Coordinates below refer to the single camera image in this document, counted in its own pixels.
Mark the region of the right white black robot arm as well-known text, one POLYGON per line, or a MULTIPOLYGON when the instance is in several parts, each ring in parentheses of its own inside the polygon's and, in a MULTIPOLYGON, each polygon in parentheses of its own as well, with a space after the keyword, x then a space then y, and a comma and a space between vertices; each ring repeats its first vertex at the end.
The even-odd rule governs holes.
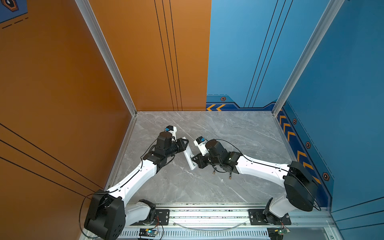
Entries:
POLYGON ((311 212, 313 209, 320 209, 316 200, 319 184, 299 162, 277 164, 253 159, 239 149, 227 151, 219 139, 207 141, 200 137, 194 144, 199 148, 199 154, 194 155, 190 149, 185 152, 192 170, 207 166, 213 169, 220 167, 222 173, 250 175, 284 188, 282 194, 267 202, 262 212, 265 223, 282 223, 288 213, 294 210, 311 212))

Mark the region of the right aluminium corner post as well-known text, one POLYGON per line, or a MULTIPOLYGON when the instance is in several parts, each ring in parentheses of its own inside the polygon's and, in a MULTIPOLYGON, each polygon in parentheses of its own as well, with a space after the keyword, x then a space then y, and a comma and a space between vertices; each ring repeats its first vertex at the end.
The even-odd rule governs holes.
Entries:
POLYGON ((334 21, 340 8, 344 4, 345 0, 331 0, 327 4, 320 20, 318 21, 309 41, 307 42, 297 64, 295 65, 290 77, 288 78, 279 98, 272 110, 274 117, 277 117, 280 110, 283 108, 284 103, 287 101, 289 95, 300 79, 302 73, 310 62, 312 56, 317 50, 319 44, 327 33, 329 27, 334 21))

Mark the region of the left aluminium corner post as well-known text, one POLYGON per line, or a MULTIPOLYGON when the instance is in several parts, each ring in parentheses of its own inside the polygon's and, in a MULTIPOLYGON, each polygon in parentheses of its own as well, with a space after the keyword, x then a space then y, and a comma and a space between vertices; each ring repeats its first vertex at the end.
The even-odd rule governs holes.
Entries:
POLYGON ((103 34, 100 24, 96 18, 96 15, 91 7, 90 1, 75 0, 83 19, 85 20, 87 27, 104 59, 106 66, 108 67, 111 76, 130 112, 133 117, 137 115, 137 109, 134 105, 132 97, 128 91, 127 85, 122 77, 119 67, 114 59, 114 56, 110 50, 107 40, 103 34))

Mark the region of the small circuit board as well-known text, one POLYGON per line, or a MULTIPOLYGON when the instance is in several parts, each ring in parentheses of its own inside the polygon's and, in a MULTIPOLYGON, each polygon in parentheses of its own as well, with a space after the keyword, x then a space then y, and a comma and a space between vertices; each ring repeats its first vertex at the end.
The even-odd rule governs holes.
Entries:
POLYGON ((289 228, 267 228, 268 235, 271 240, 283 240, 284 235, 289 234, 291 230, 289 228))
POLYGON ((138 238, 139 240, 154 240, 158 235, 157 229, 140 229, 138 238))

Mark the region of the right small circuit board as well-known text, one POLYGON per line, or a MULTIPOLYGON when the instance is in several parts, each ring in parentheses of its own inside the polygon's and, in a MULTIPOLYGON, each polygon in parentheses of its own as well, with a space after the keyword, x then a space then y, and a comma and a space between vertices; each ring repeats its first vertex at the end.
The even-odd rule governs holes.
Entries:
POLYGON ((271 240, 283 240, 284 235, 289 234, 291 230, 289 228, 267 228, 268 235, 271 240))

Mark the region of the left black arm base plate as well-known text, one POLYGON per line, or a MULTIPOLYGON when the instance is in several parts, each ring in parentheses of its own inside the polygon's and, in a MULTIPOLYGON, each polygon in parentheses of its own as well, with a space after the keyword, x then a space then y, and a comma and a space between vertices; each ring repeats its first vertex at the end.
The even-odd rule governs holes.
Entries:
POLYGON ((156 209, 155 212, 150 213, 149 217, 143 221, 137 221, 132 226, 154 226, 160 221, 160 224, 167 226, 170 220, 169 209, 156 209))

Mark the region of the aluminium mounting rail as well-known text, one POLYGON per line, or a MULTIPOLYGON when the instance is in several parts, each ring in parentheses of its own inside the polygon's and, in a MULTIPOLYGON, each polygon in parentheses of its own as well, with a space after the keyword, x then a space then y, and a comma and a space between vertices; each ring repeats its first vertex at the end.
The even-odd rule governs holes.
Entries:
POLYGON ((326 209, 313 212, 294 210, 289 212, 292 224, 290 226, 252 226, 249 220, 249 209, 264 210, 262 205, 252 204, 223 204, 223 203, 163 203, 157 204, 156 209, 169 209, 170 220, 167 226, 201 231, 208 228, 221 230, 230 228, 332 228, 336 226, 331 214, 326 209))

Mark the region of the white remote control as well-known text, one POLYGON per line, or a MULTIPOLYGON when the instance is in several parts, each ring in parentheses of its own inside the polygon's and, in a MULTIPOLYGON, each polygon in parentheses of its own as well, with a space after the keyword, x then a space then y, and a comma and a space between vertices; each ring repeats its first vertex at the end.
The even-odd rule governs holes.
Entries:
POLYGON ((192 157, 194 156, 193 153, 192 153, 192 150, 190 148, 190 154, 184 154, 185 157, 186 157, 186 160, 188 162, 188 165, 190 167, 191 170, 194 170, 197 166, 194 164, 194 162, 192 161, 192 157))

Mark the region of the aluminium corner post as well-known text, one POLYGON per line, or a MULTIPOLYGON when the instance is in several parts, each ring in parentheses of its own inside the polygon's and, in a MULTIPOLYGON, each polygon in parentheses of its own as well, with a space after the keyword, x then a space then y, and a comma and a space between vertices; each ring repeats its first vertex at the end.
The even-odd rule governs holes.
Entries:
POLYGON ((274 117, 277 117, 280 110, 283 108, 284 103, 287 101, 289 95, 300 79, 302 73, 310 62, 312 56, 317 50, 319 44, 327 33, 329 27, 334 21, 340 8, 344 4, 345 0, 331 0, 327 4, 320 20, 318 21, 309 41, 307 42, 297 64, 295 65, 290 77, 288 78, 279 98, 272 110, 274 117))
POLYGON ((96 15, 91 7, 90 1, 75 0, 83 19, 85 20, 87 27, 104 59, 106 66, 108 67, 111 76, 130 112, 133 117, 137 115, 137 109, 134 105, 132 97, 128 91, 127 85, 122 77, 119 67, 114 59, 114 56, 110 50, 107 40, 103 34, 100 24, 96 18, 96 15))

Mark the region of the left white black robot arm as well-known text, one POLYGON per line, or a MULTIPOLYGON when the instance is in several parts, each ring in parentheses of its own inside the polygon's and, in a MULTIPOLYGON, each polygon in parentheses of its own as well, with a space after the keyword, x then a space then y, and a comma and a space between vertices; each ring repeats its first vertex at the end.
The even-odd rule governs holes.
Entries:
POLYGON ((130 207, 127 204, 145 182, 173 161, 176 154, 190 152, 189 140, 178 139, 176 130, 165 128, 141 156, 135 170, 108 190, 98 190, 89 195, 91 202, 87 215, 84 222, 79 223, 81 232, 88 230, 95 234, 95 238, 115 240, 126 225, 155 223, 154 203, 141 199, 130 207))

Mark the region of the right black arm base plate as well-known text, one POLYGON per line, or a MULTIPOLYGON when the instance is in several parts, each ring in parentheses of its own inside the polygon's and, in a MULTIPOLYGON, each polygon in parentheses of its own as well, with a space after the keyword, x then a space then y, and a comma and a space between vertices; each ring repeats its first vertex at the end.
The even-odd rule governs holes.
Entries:
POLYGON ((252 226, 290 226, 292 224, 289 214, 285 214, 282 218, 275 217, 272 214, 264 214, 261 209, 249 209, 249 220, 252 226))

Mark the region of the left small circuit board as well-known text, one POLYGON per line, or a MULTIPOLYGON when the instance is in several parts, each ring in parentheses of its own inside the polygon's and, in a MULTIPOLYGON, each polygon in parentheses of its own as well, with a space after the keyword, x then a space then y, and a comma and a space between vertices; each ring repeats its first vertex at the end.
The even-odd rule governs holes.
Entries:
POLYGON ((140 229, 138 238, 139 240, 154 240, 158 235, 157 229, 140 229))

